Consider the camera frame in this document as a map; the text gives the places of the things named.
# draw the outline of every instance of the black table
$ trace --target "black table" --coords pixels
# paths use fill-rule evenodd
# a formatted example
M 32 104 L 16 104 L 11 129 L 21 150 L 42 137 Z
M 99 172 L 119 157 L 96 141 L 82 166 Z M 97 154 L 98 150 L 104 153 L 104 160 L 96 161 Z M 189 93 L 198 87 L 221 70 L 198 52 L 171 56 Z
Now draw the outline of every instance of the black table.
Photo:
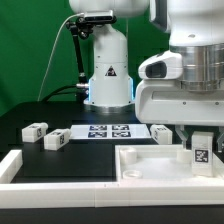
M 82 105 L 73 102 L 49 102 L 23 103 L 0 118 L 0 155 L 3 158 L 7 152 L 13 148 L 22 148 L 25 155 L 24 167 L 19 171 L 13 182 L 50 182 L 59 181 L 115 181 L 116 172 L 114 167 L 114 147 L 116 144 L 152 144 L 153 140 L 92 140 L 92 141 L 71 141 L 58 153 L 69 151 L 74 146 L 77 148 L 74 157 L 80 158 L 84 149 L 95 149 L 92 153 L 92 162 L 87 166 L 87 161 L 83 161 L 83 169 L 78 175 L 71 173 L 65 175 L 70 167 L 58 170 L 55 173 L 32 168 L 28 164 L 29 159 L 34 156 L 43 155 L 42 140 L 35 144 L 23 144 L 21 141 L 21 129 L 35 122 L 46 122 L 49 131 L 56 128 L 70 128 L 72 124 L 126 124 L 139 123 L 134 112 L 101 115 L 85 111 Z M 30 147 L 36 154 L 25 153 Z M 55 161 L 55 153 L 48 153 L 45 161 Z M 105 163 L 97 163 L 94 156 L 100 155 L 106 159 Z M 143 224 L 143 223 L 222 223 L 224 220 L 224 205 L 209 206 L 147 206 L 147 207 L 116 207 L 116 208 L 56 208 L 56 209 L 2 209 L 0 210 L 0 223 L 107 223 L 107 224 Z

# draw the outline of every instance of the white box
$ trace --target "white box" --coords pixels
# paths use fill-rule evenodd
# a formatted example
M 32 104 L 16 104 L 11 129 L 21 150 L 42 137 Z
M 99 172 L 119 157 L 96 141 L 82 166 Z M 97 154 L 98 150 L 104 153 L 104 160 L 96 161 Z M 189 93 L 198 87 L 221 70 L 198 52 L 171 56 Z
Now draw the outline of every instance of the white box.
M 36 142 L 46 135 L 48 125 L 46 123 L 33 123 L 22 129 L 23 142 Z
M 44 136 L 44 149 L 58 150 L 69 142 L 70 129 L 56 129 Z
M 152 138 L 159 145 L 171 145 L 173 132 L 164 125 L 152 125 L 150 128 Z
M 192 135 L 192 173 L 199 176 L 213 176 L 212 132 L 194 132 Z

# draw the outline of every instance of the small white block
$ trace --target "small white block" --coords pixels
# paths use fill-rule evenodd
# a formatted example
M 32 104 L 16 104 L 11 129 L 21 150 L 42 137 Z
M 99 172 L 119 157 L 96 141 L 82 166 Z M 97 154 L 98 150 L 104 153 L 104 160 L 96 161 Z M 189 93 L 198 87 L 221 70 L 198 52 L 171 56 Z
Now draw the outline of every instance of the small white block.
M 194 132 L 192 135 L 192 173 L 213 176 L 212 132 Z
M 69 142 L 70 129 L 56 129 L 44 136 L 44 149 L 58 150 Z
M 191 163 L 192 151 L 187 149 L 177 150 L 177 162 L 179 163 Z
M 33 123 L 22 129 L 23 142 L 36 142 L 46 135 L 48 125 L 46 123 Z
M 134 164 L 137 161 L 137 150 L 134 147 L 124 147 L 120 149 L 120 160 L 124 165 Z
M 173 132 L 164 125 L 152 125 L 150 127 L 152 138 L 159 145 L 171 145 Z

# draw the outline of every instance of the black cable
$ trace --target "black cable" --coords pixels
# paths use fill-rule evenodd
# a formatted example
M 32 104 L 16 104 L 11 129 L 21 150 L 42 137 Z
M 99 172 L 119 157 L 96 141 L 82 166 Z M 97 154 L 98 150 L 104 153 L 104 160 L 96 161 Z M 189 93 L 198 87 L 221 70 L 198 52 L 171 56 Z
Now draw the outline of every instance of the black cable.
M 50 93 L 49 95 L 45 96 L 41 101 L 42 102 L 47 102 L 52 96 L 58 94 L 59 92 L 65 90 L 65 89 L 72 89 L 72 88 L 76 88 L 76 85 L 69 85 L 69 86 L 63 86 L 63 87 L 60 87 L 56 90 L 54 90 L 52 93 Z

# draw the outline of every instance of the cable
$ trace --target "cable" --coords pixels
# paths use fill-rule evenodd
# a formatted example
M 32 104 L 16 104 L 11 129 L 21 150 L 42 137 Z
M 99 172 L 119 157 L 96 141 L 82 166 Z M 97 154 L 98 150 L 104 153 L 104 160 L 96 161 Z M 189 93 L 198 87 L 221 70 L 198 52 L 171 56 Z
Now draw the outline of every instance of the cable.
M 82 16 L 83 13 L 79 13 L 79 14 L 76 14 L 76 15 L 72 15 L 72 16 L 69 16 L 61 25 L 61 27 L 59 28 L 58 30 L 58 33 L 57 33 L 57 36 L 56 36 L 56 39 L 54 41 L 54 45 L 53 45 L 53 48 L 52 48 L 52 51 L 51 51 L 51 55 L 50 55 L 50 58 L 49 58 L 49 62 L 48 62 L 48 65 L 47 65 L 47 69 L 46 69 L 46 72 L 45 72 L 45 75 L 44 75 L 44 78 L 43 78 L 43 81 L 42 81 L 42 84 L 41 84 L 41 87 L 40 87 L 40 92 L 39 92 L 39 96 L 38 96 L 38 99 L 37 101 L 40 101 L 40 97 L 41 97 L 41 94 L 42 94 L 42 90 L 43 90 L 43 86 L 44 86 L 44 83 L 45 83 L 45 80 L 47 78 L 47 75 L 48 75 L 48 72 L 49 72 L 49 69 L 50 69 L 50 66 L 51 66 L 51 62 L 52 62 L 52 58 L 53 58 L 53 55 L 54 55 L 54 52 L 55 52 L 55 49 L 56 49 L 56 45 L 58 43 L 58 39 L 59 39 L 59 36 L 61 34 L 61 31 L 64 27 L 64 25 L 66 24 L 66 22 L 74 17 L 77 17 L 77 16 Z
M 65 94 L 65 93 L 60 93 L 60 91 L 63 91 L 65 89 L 72 89 L 72 88 L 76 88 L 76 85 L 60 87 L 60 88 L 56 89 L 55 91 L 53 91 L 52 93 L 50 93 L 49 95 L 45 96 L 41 101 L 42 102 L 47 102 L 54 95 Z

